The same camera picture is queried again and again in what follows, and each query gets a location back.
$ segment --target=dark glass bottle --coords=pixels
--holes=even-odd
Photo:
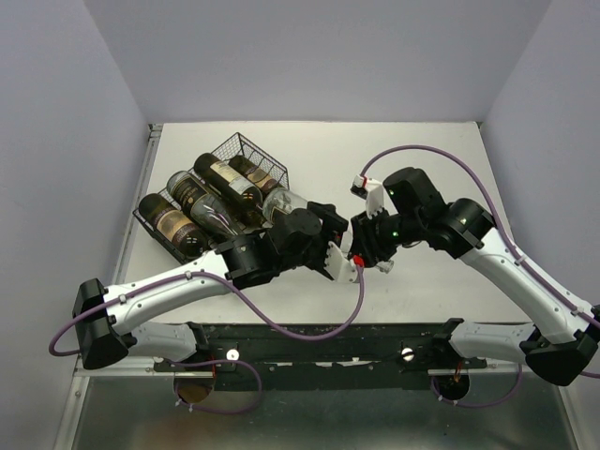
[[[205,153],[196,159],[194,171],[231,205],[236,213],[239,212],[242,217],[247,218],[247,223],[254,222],[255,218],[262,218],[261,190],[226,162],[211,153]]]
[[[273,189],[264,199],[262,214],[269,222],[275,223],[278,217],[290,214],[296,208],[307,208],[308,202],[285,187]]]
[[[140,202],[138,211],[186,257],[199,257],[208,248],[208,240],[198,225],[161,195],[146,195]]]
[[[243,155],[232,157],[229,165],[254,183],[262,191],[263,195],[267,195],[275,188],[281,188],[278,180]]]
[[[225,238],[242,234],[217,195],[189,172],[174,174],[167,182],[167,190],[184,214],[210,233]]]

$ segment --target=white label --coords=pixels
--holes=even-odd
[[[230,167],[226,162],[217,161],[213,163],[210,168],[228,181],[229,187],[240,195],[242,195],[248,188],[252,188],[254,186],[244,177],[244,175],[242,175],[236,169]]]

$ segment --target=cable clip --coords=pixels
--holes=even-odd
[[[582,314],[585,314],[585,309],[583,309],[582,306],[576,307],[575,309],[571,309],[571,315],[573,317],[580,316]]]
[[[520,265],[522,262],[524,262],[525,260],[527,260],[529,257],[523,253],[521,256],[519,256],[516,260],[515,260],[515,265]]]

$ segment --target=gray wall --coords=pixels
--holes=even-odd
[[[494,102],[483,136],[515,237],[600,304],[600,2],[555,0]],[[600,372],[600,356],[592,362]],[[573,393],[600,447],[600,381]]]
[[[549,0],[85,0],[154,122],[483,120]]]
[[[1,12],[0,447],[46,449],[74,366],[48,341],[82,281],[109,281],[147,126],[81,0]]]

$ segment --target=black wire basket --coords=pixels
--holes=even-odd
[[[230,159],[237,155],[243,155],[248,158],[254,164],[263,169],[266,173],[269,174],[272,178],[276,179],[280,185],[284,188],[290,188],[290,180],[288,177],[288,169],[277,161],[274,157],[270,156],[268,153],[264,152],[258,145],[253,143],[250,139],[243,136],[241,133],[235,133],[231,138],[222,143],[219,147],[217,147],[213,152],[217,158],[221,161],[229,162]],[[204,180],[194,172],[193,169],[188,170],[194,177],[200,180],[202,183],[205,183]],[[162,197],[164,197],[172,206],[178,210],[181,210],[181,206],[177,203],[173,197],[169,194],[166,188],[162,189],[159,193]],[[133,216],[140,222],[143,228],[155,239],[157,240],[171,255],[179,261],[181,264],[189,263],[193,261],[194,258],[190,258],[184,255],[181,251],[179,251],[169,239],[167,239],[161,232],[155,230],[155,228],[142,217],[138,208],[133,211]],[[245,233],[253,232],[253,229],[249,229],[240,221],[237,221],[240,229],[242,229]]]

